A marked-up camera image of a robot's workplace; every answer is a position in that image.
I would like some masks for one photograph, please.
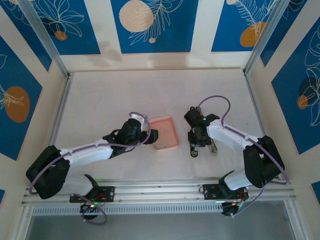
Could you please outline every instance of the pink tray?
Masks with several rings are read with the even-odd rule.
[[[157,152],[178,147],[179,139],[171,116],[153,118],[149,122],[151,128],[158,130],[159,133],[158,140],[153,144]]]

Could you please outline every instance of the robotic arm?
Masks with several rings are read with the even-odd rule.
[[[95,198],[101,192],[101,187],[90,175],[74,175],[74,169],[114,158],[125,153],[128,147],[157,141],[158,131],[149,126],[147,134],[143,131],[144,121],[142,115],[133,113],[121,129],[114,130],[94,143],[60,150],[54,145],[48,146],[27,170],[26,176],[31,183],[35,182],[34,188],[42,199],[70,193]]]
[[[211,145],[212,139],[243,155],[244,169],[229,172],[219,180],[219,184],[203,185],[204,198],[208,200],[239,199],[239,192],[246,191],[246,187],[253,185],[263,188],[285,169],[276,145],[270,137],[258,138],[241,132],[225,124],[224,116],[222,119],[214,114],[203,116],[199,106],[191,107],[184,115],[184,119],[191,127],[188,141],[192,157],[198,155],[198,148]]]

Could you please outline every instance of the purple cable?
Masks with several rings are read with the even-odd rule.
[[[105,211],[102,210],[102,208],[99,205],[96,205],[93,201],[90,201],[88,198],[81,196],[79,194],[74,193],[73,195],[77,196],[78,198],[81,198],[82,200],[85,200],[86,202],[90,203],[91,205],[94,205],[95,208],[97,208],[103,215],[104,215],[104,221],[103,222],[93,222],[93,221],[88,221],[87,219],[85,219],[85,213],[87,212],[88,209],[90,209],[90,207],[86,208],[81,217],[83,219],[83,221],[87,224],[92,224],[92,225],[103,225],[106,224],[108,219],[107,219],[107,214],[105,213]]]
[[[228,109],[226,110],[225,114],[222,116],[221,118],[221,124],[224,128],[228,129],[229,131],[241,136],[242,138],[246,139],[246,135],[242,134],[241,132],[233,129],[233,128],[230,128],[228,126],[225,126],[225,123],[224,123],[224,120],[225,120],[225,117],[227,116],[227,114],[229,113],[230,109],[231,109],[231,102],[229,101],[228,98],[226,98],[225,96],[221,96],[221,95],[213,95],[213,96],[209,96],[207,98],[205,98],[204,100],[202,100],[199,105],[196,107],[197,109],[200,107],[201,104],[203,104],[205,101],[207,101],[208,99],[212,99],[212,98],[221,98],[221,99],[224,99],[228,102]],[[277,166],[277,168],[280,170],[280,172],[283,174],[284,178],[285,178],[285,182],[278,182],[278,181],[270,181],[270,183],[273,183],[273,184],[280,184],[280,185],[287,185],[289,184],[290,180],[289,180],[289,177],[287,175],[287,173],[285,172],[285,170],[283,170],[283,168],[280,166],[280,164],[275,160],[275,158],[273,156],[271,156],[271,154],[265,150],[264,147],[262,147],[259,143],[255,142],[254,140],[252,140],[251,138],[247,138],[247,140],[251,143],[253,143],[255,146],[257,146],[264,154],[266,154],[268,156],[268,158],[271,159],[271,161]],[[251,202],[250,204],[248,204],[243,210],[237,212],[236,214],[233,215],[236,216],[238,215],[239,213],[243,212],[245,209],[247,209],[248,207],[250,207],[256,200],[258,197],[260,197],[260,195],[264,192],[265,190],[265,187],[262,188],[262,191],[260,192],[260,194],[258,196],[256,196]]]
[[[244,209],[242,209],[241,211],[238,211],[237,213],[233,214],[231,217],[235,217],[238,214],[242,213],[245,209],[249,208],[260,196],[261,194],[265,191],[265,187],[262,188],[261,192],[258,194],[258,196],[256,196]]]
[[[144,121],[146,122],[146,124],[148,125],[148,133],[147,133],[147,136],[145,138],[145,140],[143,140],[142,142],[136,144],[136,145],[124,145],[124,144],[117,144],[117,143],[101,143],[101,144],[98,144],[98,145],[95,145],[95,144],[92,144],[92,145],[89,145],[89,146],[84,146],[84,147],[81,147],[81,148],[78,148],[78,149],[75,149],[73,150],[72,152],[67,152],[65,154],[62,154],[61,156],[57,157],[56,159],[54,159],[53,161],[51,161],[47,166],[45,166],[40,172],[39,174],[34,178],[34,180],[32,181],[30,187],[29,187],[29,193],[31,195],[36,195],[38,194],[37,192],[32,192],[32,189],[34,188],[36,182],[39,180],[39,178],[42,176],[42,174],[44,174],[44,172],[46,170],[48,170],[53,164],[55,164],[56,162],[58,162],[60,159],[66,157],[66,156],[71,156],[72,154],[75,154],[75,153],[78,153],[78,152],[81,152],[83,150],[87,150],[87,149],[91,149],[91,148],[98,148],[98,147],[109,147],[109,146],[116,146],[116,147],[123,147],[123,148],[132,148],[132,147],[138,147],[142,144],[144,144],[146,141],[148,141],[149,137],[150,137],[150,133],[151,133],[151,127],[150,127],[150,123],[149,121],[147,120],[147,117],[138,113],[138,112],[135,112],[135,111],[132,111],[129,113],[129,116],[131,116],[132,114],[135,114],[135,115],[138,115],[140,117],[142,117],[144,119]],[[74,193],[74,195],[78,196],[79,198],[87,201],[88,199],[85,199],[85,197],[83,196],[80,196],[76,193]],[[101,224],[105,224],[107,222],[107,215],[106,213],[100,208],[97,206],[97,208],[102,212],[102,214],[105,216],[105,221],[103,223],[98,223],[97,225],[101,225]]]

